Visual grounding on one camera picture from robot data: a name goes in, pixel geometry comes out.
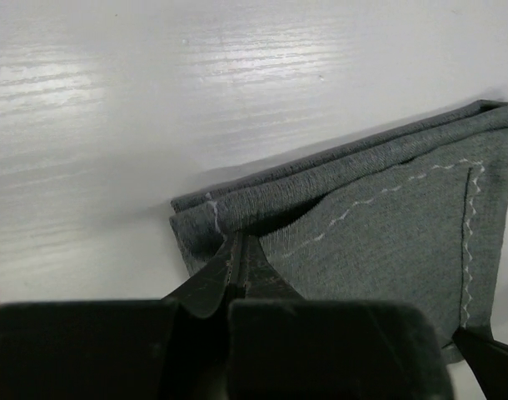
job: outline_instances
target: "folded fabric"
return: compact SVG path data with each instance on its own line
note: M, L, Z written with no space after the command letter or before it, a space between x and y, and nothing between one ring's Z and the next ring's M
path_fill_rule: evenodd
M508 203L508 103L479 101L176 198L192 275L246 231L304 298L410 303L447 362L462 326L490 334Z

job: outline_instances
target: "white table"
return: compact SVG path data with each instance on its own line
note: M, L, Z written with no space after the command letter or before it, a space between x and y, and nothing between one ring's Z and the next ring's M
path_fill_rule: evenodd
M0 0L0 302L161 297L171 197L483 97L508 0Z

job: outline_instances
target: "gray fabric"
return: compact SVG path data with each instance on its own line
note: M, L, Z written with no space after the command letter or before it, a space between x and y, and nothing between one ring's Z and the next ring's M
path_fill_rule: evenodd
M180 197L171 225L193 274L276 220L261 244L300 294L410 303L452 362L454 331L490 323L507 203L508 103L481 101Z

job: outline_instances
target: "fabric fold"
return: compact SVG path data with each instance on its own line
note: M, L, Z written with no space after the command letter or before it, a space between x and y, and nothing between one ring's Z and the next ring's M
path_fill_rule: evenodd
M304 297L411 303L454 361L489 324L507 203L508 103L479 101L174 199L171 225L190 274L254 232Z

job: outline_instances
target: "white wooden surface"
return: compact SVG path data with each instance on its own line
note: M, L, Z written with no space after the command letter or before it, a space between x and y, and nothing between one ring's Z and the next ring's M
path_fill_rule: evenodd
M171 197L483 97L508 0L0 0L0 302L163 296Z

